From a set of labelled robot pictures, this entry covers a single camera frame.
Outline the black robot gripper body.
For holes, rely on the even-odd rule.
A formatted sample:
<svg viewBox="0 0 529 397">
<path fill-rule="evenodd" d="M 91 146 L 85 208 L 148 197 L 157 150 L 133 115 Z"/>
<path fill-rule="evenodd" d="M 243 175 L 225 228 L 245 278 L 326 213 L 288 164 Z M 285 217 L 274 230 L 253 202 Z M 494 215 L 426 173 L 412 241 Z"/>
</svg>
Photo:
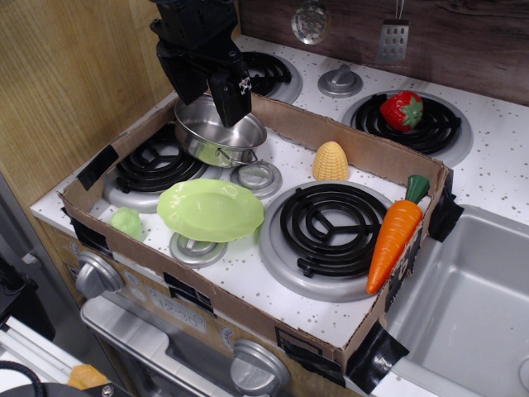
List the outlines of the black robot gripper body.
<svg viewBox="0 0 529 397">
<path fill-rule="evenodd" d="M 150 24 L 156 53 L 183 56 L 207 81 L 216 69 L 247 69 L 231 38 L 238 25 L 233 1 L 156 1 L 160 17 Z"/>
</svg>

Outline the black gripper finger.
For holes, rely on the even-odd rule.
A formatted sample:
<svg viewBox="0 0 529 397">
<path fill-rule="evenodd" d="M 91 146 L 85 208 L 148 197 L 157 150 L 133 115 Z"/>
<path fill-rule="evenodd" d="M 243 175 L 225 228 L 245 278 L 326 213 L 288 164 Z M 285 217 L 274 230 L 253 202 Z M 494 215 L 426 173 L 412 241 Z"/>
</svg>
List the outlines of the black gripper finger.
<svg viewBox="0 0 529 397">
<path fill-rule="evenodd" d="M 208 86 L 224 127 L 233 127 L 251 112 L 251 81 L 248 70 L 216 69 Z"/>
<path fill-rule="evenodd" d="M 180 99 L 187 105 L 207 90 L 206 79 L 181 55 L 158 53 L 161 67 Z"/>
</svg>

